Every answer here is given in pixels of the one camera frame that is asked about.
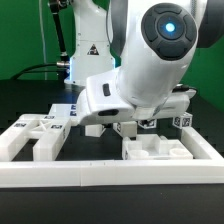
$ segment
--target small white cube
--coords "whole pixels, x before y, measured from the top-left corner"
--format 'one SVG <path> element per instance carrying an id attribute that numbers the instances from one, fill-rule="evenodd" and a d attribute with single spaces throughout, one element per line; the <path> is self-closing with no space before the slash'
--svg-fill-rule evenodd
<path id="1" fill-rule="evenodd" d="M 179 129 L 192 126 L 192 114 L 185 112 L 180 117 L 173 118 L 173 126 Z"/>
<path id="2" fill-rule="evenodd" d="M 156 128 L 156 126 L 157 126 L 157 119 L 138 121 L 138 126 L 140 126 L 143 129 Z"/>
<path id="3" fill-rule="evenodd" d="M 106 128 L 102 124 L 87 125 L 85 127 L 85 135 L 89 137 L 101 137 Z"/>
<path id="4" fill-rule="evenodd" d="M 122 137 L 133 138 L 137 135 L 137 123 L 135 121 L 114 123 L 113 129 Z"/>

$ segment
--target logo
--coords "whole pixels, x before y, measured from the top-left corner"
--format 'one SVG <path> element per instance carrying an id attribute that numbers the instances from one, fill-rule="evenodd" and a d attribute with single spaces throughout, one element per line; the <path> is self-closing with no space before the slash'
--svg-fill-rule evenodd
<path id="1" fill-rule="evenodd" d="M 93 46 L 91 47 L 91 49 L 89 50 L 87 55 L 99 55 L 99 52 L 96 49 L 96 45 L 95 44 L 93 44 Z"/>

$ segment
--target blue light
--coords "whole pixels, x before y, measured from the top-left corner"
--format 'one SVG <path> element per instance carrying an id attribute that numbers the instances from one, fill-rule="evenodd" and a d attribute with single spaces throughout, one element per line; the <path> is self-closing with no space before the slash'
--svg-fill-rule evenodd
<path id="1" fill-rule="evenodd" d="M 174 30 L 176 29 L 175 25 L 173 23 L 167 23 L 166 24 L 166 30 L 169 32 L 169 33 L 172 33 L 174 32 Z"/>

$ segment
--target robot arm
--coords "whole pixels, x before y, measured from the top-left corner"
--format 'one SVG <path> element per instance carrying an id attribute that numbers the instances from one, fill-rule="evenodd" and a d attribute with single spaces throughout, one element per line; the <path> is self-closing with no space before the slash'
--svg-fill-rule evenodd
<path id="1" fill-rule="evenodd" d="M 111 1 L 107 27 L 122 65 L 87 79 L 77 105 L 80 124 L 182 115 L 189 95 L 173 89 L 194 56 L 209 1 L 119 3 Z"/>

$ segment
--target black table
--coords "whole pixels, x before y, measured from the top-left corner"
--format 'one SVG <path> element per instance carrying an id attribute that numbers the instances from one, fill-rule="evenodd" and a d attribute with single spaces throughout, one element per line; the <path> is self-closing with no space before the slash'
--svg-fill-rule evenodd
<path id="1" fill-rule="evenodd" d="M 0 81 L 0 131 L 24 113 L 47 114 L 53 103 L 75 103 L 78 93 L 57 81 Z M 201 97 L 189 108 L 193 127 L 217 151 L 224 150 L 224 113 Z M 151 133 L 179 136 L 170 119 Z M 32 160 L 30 141 L 15 161 Z M 72 128 L 57 160 L 121 159 L 121 138 Z M 148 185 L 0 189 L 0 223 L 223 223 L 224 185 Z"/>

